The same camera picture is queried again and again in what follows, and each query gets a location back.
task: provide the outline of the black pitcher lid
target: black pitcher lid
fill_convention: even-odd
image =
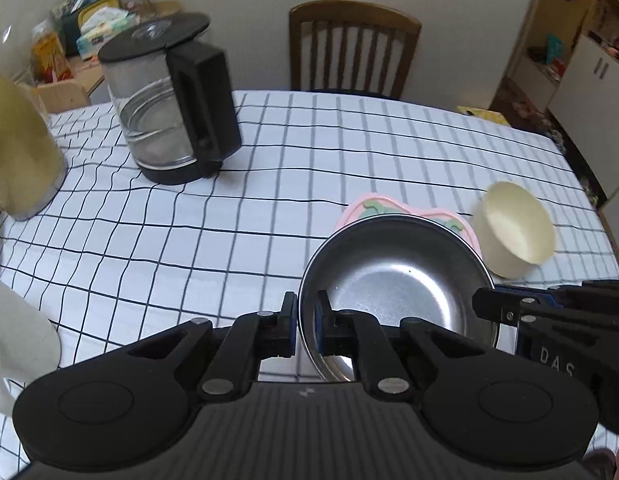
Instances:
[[[193,40],[209,27],[209,16],[200,12],[181,12],[124,30],[102,46],[101,63],[116,63],[172,48]]]

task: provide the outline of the black pitcher handle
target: black pitcher handle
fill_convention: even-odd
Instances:
[[[222,161],[242,144],[225,54],[188,41],[167,51],[176,100],[199,161]]]

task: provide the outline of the glass kettle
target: glass kettle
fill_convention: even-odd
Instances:
[[[129,151],[159,184],[211,176],[242,143],[225,54],[201,41],[208,27],[200,13],[157,18],[98,54]]]

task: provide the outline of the chair backrest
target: chair backrest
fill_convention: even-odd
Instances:
[[[414,57],[416,43],[421,31],[421,23],[400,12],[377,4],[363,2],[349,2],[345,0],[317,0],[300,4],[289,11],[289,61],[291,63],[291,89],[301,90],[301,50],[302,50],[302,24],[311,23],[311,49],[309,54],[309,82],[310,90],[317,89],[317,65],[318,65],[318,24],[326,24],[327,34],[325,40],[325,57],[323,61],[323,85],[322,89],[367,95],[387,95],[384,93],[387,72],[392,54],[393,44],[400,41],[397,36],[404,35],[403,49],[398,60],[398,66],[394,82],[389,91],[389,97],[399,99],[405,80],[409,73],[409,67]],[[334,28],[342,27],[340,47],[336,65],[336,87],[330,88],[332,75],[332,61],[334,50]],[[358,29],[355,35],[353,52],[352,76],[349,88],[343,88],[345,81],[345,65],[347,47],[349,44],[349,31]],[[372,30],[371,44],[369,46],[368,59],[365,70],[363,89],[357,89],[361,57],[363,53],[363,32],[365,29]],[[375,68],[376,50],[379,42],[379,32],[387,34],[385,52],[382,56],[382,64],[378,79],[378,90],[371,91],[372,74]]]

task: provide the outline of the yellow bottle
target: yellow bottle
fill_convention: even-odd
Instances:
[[[45,121],[0,75],[0,205],[17,220],[43,209],[65,180],[67,163]]]

